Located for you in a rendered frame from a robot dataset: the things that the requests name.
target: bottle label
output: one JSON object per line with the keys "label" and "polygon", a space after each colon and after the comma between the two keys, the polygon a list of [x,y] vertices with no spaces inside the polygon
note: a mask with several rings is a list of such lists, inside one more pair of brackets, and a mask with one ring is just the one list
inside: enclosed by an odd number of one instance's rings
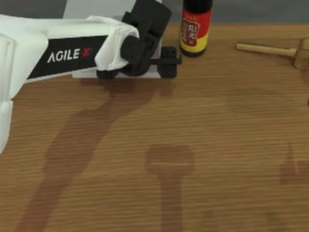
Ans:
{"label": "bottle label", "polygon": [[193,14],[183,9],[180,31],[180,46],[187,52],[200,52],[207,46],[211,21],[211,10],[204,14]]}

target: gray background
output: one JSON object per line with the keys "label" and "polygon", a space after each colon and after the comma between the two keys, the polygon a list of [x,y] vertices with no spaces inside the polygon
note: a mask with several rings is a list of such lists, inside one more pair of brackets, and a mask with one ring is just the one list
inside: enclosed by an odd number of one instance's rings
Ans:
{"label": "gray background", "polygon": [[[172,22],[179,22],[182,0],[163,0],[163,2],[174,13]],[[0,14],[61,18],[64,16],[66,5],[67,0],[0,0]],[[108,5],[115,7],[115,10],[119,8],[118,4]],[[214,0],[212,21],[216,23],[309,23],[309,0]]]}

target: wood surface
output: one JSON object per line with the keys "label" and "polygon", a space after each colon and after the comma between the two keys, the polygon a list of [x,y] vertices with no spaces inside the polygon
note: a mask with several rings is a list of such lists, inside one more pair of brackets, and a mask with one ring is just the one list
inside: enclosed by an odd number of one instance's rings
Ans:
{"label": "wood surface", "polygon": [[[309,231],[309,73],[237,51],[309,25],[213,25],[175,80],[23,86],[0,156],[0,232]],[[171,25],[164,45],[177,46]]]}

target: red label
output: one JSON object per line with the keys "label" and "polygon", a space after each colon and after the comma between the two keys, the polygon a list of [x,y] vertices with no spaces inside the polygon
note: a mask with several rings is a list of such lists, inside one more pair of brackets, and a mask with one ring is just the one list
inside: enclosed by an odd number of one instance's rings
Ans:
{"label": "red label", "polygon": [[211,11],[204,14],[192,14],[183,9],[181,25],[183,43],[187,46],[196,46],[197,40],[207,35],[210,21]]}

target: wooden hammer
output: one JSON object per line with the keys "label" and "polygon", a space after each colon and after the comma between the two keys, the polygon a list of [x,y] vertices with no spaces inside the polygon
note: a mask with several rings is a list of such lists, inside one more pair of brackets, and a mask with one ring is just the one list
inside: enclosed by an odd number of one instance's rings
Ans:
{"label": "wooden hammer", "polygon": [[274,54],[295,58],[294,65],[299,70],[309,70],[309,39],[302,39],[298,48],[274,47],[253,43],[237,43],[237,50]]}

